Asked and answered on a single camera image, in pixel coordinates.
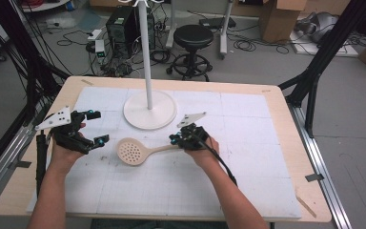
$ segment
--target floor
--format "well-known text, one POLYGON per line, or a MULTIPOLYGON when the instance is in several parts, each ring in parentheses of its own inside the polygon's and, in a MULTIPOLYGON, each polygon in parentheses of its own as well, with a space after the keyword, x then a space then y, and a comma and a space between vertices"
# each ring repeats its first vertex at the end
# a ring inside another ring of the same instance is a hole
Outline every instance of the floor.
MULTIPOLYGON (((40 18, 57 10, 42 13, 40 18)), ((44 38, 62 62, 75 75, 92 73, 85 46, 72 44, 66 47, 57 45, 63 34, 76 30, 93 30, 101 28, 107 21, 107 13, 92 11, 81 7, 74 11, 75 28, 63 30, 43 30, 44 38)), ((178 24, 197 23, 201 16, 182 12, 178 24)), ((258 28, 239 31, 256 25, 254 18, 235 17, 236 28, 230 33, 257 38, 258 28)), ((253 52, 234 48, 234 41, 228 42, 228 55, 224 60, 219 58, 218 32, 210 47, 200 53, 213 64, 209 73, 212 82, 229 82, 243 84, 278 85, 302 73, 312 60, 312 56, 296 54, 291 46, 286 46, 288 53, 280 53, 276 47, 255 44, 253 52)), ((86 42, 86 36, 76 34, 71 39, 86 42)), ((355 47, 358 52, 362 47, 355 47)), ((183 52, 173 47, 173 53, 183 52)), ((142 58, 139 53, 134 62, 142 58)), ((132 65, 136 71, 126 77, 143 77, 138 70, 142 64, 132 65)), ((153 79, 180 80, 173 74, 167 75, 167 65, 152 66, 153 79)), ((93 70, 99 69, 93 64, 93 70)), ((7 130, 14 118, 25 105, 25 93, 20 80, 8 60, 0 62, 0 137, 7 130)), ((314 133, 318 147, 332 176, 347 216, 353 228, 366 228, 366 65, 357 58, 335 57, 319 81, 315 106, 314 133)), ((10 178, 11 170, 0 181, 0 193, 10 178)), ((27 218, 0 217, 0 228, 25 228, 27 218)), ((278 223, 276 228, 336 228, 333 222, 327 223, 278 223)), ((68 219, 68 228, 90 228, 89 219, 68 219)))

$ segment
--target human arm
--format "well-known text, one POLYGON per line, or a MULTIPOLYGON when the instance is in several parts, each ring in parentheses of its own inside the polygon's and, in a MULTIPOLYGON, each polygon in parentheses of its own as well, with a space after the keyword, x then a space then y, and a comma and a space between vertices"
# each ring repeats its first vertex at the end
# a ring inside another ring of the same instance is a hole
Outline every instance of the human arm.
MULTIPOLYGON (((206 143, 219 152, 218 142, 212 137, 209 137, 206 143)), ((209 177, 222 206, 222 211, 224 212, 229 228, 268 228, 263 217, 260 216, 249 200, 234 185, 211 152, 208 150, 198 150, 186 151, 186 153, 193 157, 195 163, 209 177)))
POLYGON ((79 152, 57 145, 53 139, 51 162, 44 175, 28 229, 65 228, 65 177, 81 156, 79 152))

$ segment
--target hand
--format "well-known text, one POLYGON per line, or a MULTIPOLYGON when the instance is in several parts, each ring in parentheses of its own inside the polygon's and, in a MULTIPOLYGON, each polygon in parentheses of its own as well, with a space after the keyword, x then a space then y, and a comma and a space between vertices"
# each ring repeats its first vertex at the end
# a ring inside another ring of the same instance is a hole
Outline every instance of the hand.
MULTIPOLYGON (((206 144, 215 149, 215 151, 219 154, 219 144, 213 137, 209 136, 206 140, 206 144)), ((220 167, 218 160, 208 149, 196 151, 185 150, 185 152, 189 154, 194 159, 195 164, 197 164, 203 170, 208 170, 214 166, 220 167)))
MULTIPOLYGON (((85 126, 85 123, 81 124, 81 128, 84 128, 85 126)), ((58 175, 66 176, 75 161, 84 154, 57 145, 54 137, 52 138, 52 141, 52 153, 49 169, 58 175)))

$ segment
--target black stool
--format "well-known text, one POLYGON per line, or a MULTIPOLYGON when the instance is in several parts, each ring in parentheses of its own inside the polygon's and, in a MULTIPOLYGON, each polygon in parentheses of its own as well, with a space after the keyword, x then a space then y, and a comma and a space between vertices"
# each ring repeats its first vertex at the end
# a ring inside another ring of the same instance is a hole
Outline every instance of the black stool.
POLYGON ((166 69, 167 74, 172 74, 173 69, 183 75, 182 80, 192 78, 194 76, 204 75, 206 81, 210 82, 207 72, 213 69, 210 62, 201 55, 196 54, 197 50, 208 47, 214 40, 213 33, 199 25, 187 25, 178 28, 173 34, 174 42, 186 49, 186 54, 176 57, 171 66, 166 69))

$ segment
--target spoon handle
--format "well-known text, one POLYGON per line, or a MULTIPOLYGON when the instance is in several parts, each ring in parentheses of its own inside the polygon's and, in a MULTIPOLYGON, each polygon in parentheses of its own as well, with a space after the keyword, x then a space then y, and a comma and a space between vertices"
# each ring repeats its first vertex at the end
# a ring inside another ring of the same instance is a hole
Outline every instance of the spoon handle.
POLYGON ((160 147, 152 148, 150 151, 150 154, 156 153, 156 152, 161 152, 161 151, 167 151, 167 150, 177 150, 177 149, 179 149, 178 145, 160 146, 160 147))

